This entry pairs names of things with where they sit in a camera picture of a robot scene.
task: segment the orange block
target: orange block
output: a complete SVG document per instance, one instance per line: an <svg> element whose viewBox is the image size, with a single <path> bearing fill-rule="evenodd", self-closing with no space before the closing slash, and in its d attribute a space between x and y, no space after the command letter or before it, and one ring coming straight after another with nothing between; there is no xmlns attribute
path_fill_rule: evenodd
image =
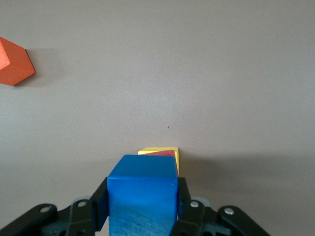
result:
<svg viewBox="0 0 315 236"><path fill-rule="evenodd" d="M0 83L14 86L34 73L26 50L0 37Z"/></svg>

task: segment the metal screw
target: metal screw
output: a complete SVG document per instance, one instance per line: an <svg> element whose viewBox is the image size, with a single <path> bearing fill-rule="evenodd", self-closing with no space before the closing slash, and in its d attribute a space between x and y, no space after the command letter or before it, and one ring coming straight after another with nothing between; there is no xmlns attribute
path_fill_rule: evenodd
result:
<svg viewBox="0 0 315 236"><path fill-rule="evenodd" d="M48 212L50 210L51 206L45 206L42 209L39 210L40 213L45 213Z"/></svg>
<svg viewBox="0 0 315 236"><path fill-rule="evenodd" d="M194 208L197 208L197 207L199 207L199 203L196 202L196 201L192 201L192 202L190 203L190 206L191 206L191 207L194 207Z"/></svg>
<svg viewBox="0 0 315 236"><path fill-rule="evenodd" d="M225 208L224 212L225 214L228 214L228 215L234 215L234 211L231 208Z"/></svg>
<svg viewBox="0 0 315 236"><path fill-rule="evenodd" d="M78 203L78 207L84 207L87 204L86 201L81 201Z"/></svg>

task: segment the red block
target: red block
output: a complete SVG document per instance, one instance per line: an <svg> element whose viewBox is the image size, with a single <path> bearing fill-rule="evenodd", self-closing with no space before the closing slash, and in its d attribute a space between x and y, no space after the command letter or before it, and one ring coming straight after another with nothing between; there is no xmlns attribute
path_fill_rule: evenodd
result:
<svg viewBox="0 0 315 236"><path fill-rule="evenodd" d="M166 150L166 151L157 151L146 153L144 155L153 155L153 156L173 156L175 158L175 151L174 150Z"/></svg>
<svg viewBox="0 0 315 236"><path fill-rule="evenodd" d="M14 86L34 73L26 50L0 37L0 83Z"/></svg>

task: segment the toy block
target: toy block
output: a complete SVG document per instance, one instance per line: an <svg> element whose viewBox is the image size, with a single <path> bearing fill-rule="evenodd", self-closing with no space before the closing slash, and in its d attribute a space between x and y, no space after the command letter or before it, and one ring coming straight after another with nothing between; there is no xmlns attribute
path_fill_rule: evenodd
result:
<svg viewBox="0 0 315 236"><path fill-rule="evenodd" d="M176 165L177 165L177 171L179 174L179 150L178 150L178 147L146 147L146 148L138 151L138 155L148 154L148 153L157 152L157 151L166 151L166 150L174 150Z"/></svg>
<svg viewBox="0 0 315 236"><path fill-rule="evenodd" d="M177 216L172 156L125 155L107 178L110 236L169 236Z"/></svg>
<svg viewBox="0 0 315 236"><path fill-rule="evenodd" d="M152 156L172 156L175 158L175 151L174 150L165 150L165 151L157 151L157 152L150 152L150 153L146 153L144 155L152 155Z"/></svg>
<svg viewBox="0 0 315 236"><path fill-rule="evenodd" d="M34 73L26 50L0 37L0 83L14 86Z"/></svg>

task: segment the gray surface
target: gray surface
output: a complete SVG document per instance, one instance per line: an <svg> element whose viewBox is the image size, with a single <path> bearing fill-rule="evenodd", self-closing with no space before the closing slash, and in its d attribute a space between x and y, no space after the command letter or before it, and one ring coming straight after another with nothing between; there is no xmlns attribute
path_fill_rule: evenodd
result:
<svg viewBox="0 0 315 236"><path fill-rule="evenodd" d="M313 235L314 12L313 0L0 1L1 36L37 70L0 85L0 228L91 194L124 154L176 146L193 195L273 236Z"/></svg>

